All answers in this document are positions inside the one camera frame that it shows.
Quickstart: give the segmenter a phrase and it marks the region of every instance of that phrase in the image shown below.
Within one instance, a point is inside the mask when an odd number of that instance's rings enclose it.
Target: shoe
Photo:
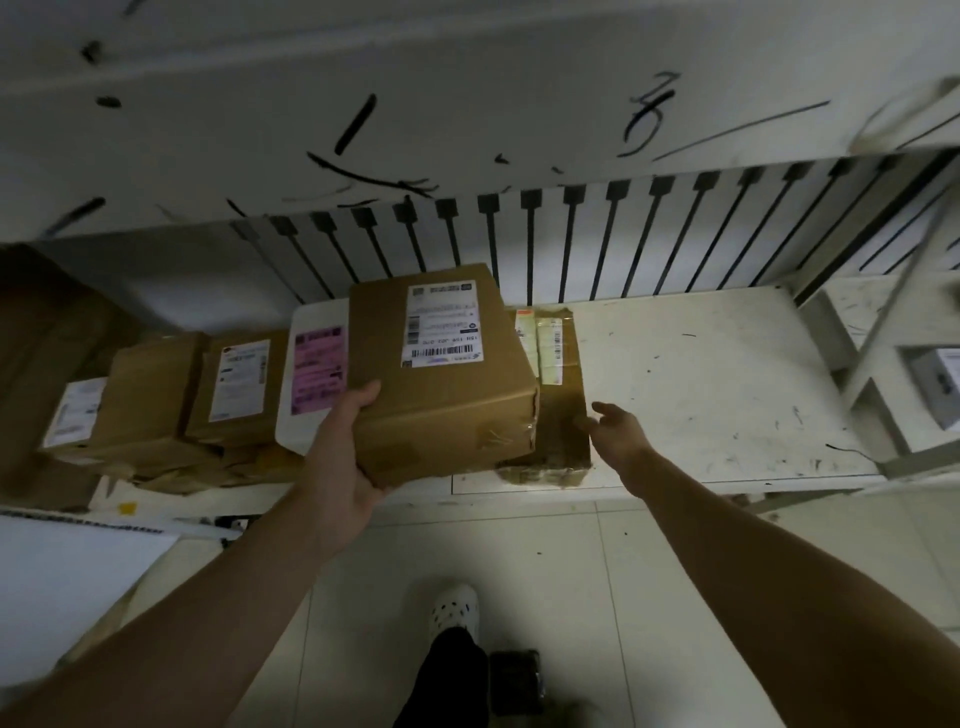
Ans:
[[[474,643],[479,644],[480,601],[477,592],[467,584],[458,584],[437,597],[427,627],[430,643],[450,627],[463,627],[473,637]]]
[[[593,703],[573,703],[566,710],[566,728],[610,728],[611,723]]]

